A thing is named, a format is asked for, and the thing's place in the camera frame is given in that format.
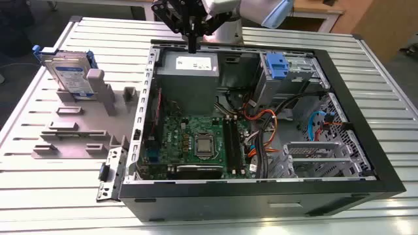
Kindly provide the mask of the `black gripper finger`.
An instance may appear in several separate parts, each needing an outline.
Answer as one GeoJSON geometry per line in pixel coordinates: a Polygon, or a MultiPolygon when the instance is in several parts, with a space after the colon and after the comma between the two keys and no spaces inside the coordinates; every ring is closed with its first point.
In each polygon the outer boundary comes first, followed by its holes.
{"type": "Polygon", "coordinates": [[[154,0],[151,10],[175,34],[182,34],[188,41],[189,53],[194,52],[194,34],[190,22],[188,0],[154,0]]]}
{"type": "Polygon", "coordinates": [[[241,42],[241,18],[233,12],[221,13],[202,23],[193,23],[194,53],[201,43],[237,44],[241,42]]]}

